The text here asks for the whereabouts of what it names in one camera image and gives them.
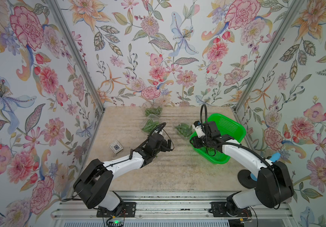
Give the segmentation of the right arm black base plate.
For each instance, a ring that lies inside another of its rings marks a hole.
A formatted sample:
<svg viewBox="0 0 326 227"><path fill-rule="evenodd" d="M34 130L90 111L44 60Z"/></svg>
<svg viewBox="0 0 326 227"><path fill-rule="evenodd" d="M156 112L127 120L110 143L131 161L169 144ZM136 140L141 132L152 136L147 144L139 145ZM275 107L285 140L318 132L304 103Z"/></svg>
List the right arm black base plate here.
<svg viewBox="0 0 326 227"><path fill-rule="evenodd" d="M250 218L252 213L249 208L240 209L231 202L218 201L211 202L209 213L213 214L215 218L232 217L232 218Z"/></svg>

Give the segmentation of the green plastic mesh basket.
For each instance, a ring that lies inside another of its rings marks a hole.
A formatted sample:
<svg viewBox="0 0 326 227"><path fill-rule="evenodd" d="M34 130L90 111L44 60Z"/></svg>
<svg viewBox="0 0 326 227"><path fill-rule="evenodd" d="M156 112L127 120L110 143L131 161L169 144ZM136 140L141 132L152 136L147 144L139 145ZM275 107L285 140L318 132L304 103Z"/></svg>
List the green plastic mesh basket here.
<svg viewBox="0 0 326 227"><path fill-rule="evenodd" d="M208 123L194 122L194 126L203 127L201 132L194 132L190 144L194 151L213 164L225 164L230 157L223 152L225 142L242 142L246 135L244 127L222 114L214 113L208 117Z"/></svg>

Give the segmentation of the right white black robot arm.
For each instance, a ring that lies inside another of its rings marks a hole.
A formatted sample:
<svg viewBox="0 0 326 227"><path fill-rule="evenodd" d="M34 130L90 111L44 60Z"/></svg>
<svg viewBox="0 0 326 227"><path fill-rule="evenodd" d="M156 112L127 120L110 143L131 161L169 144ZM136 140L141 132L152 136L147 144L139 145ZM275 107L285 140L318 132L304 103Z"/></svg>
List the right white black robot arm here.
<svg viewBox="0 0 326 227"><path fill-rule="evenodd" d="M238 173L238 181L246 191L228 196L223 203L213 204L211 212L215 216L237 217L248 214L249 208L256 205L278 209L282 202L293 197L293 184L286 164L279 160L280 153L264 158L243 146L241 141L246 131L242 125L222 114L209 116L203 104L200 119L193 123L193 129L195 133L189 142L198 153L212 160L224 156L244 166Z"/></svg>

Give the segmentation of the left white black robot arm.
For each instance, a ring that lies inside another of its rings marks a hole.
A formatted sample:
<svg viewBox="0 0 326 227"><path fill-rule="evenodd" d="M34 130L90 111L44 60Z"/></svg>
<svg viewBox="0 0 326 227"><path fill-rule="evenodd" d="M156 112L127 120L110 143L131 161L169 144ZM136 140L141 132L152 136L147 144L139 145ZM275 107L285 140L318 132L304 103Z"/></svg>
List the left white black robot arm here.
<svg viewBox="0 0 326 227"><path fill-rule="evenodd" d="M152 163L160 152L173 151L171 139L165 139L163 135L165 126L166 123L161 123L152 129L147 139L131 149L127 156L107 162L94 159L88 164L73 185L88 209L121 212L124 202L117 193L110 191L112 181Z"/></svg>

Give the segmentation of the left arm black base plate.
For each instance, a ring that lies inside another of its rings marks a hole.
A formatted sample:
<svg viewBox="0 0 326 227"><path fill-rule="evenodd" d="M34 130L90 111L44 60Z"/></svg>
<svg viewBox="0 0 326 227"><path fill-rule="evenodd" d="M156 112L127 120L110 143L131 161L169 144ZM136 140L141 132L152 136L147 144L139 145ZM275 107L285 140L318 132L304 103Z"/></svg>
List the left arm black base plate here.
<svg viewBox="0 0 326 227"><path fill-rule="evenodd" d="M134 218L136 202L122 202L113 211L107 208L98 207L96 217L98 218Z"/></svg>

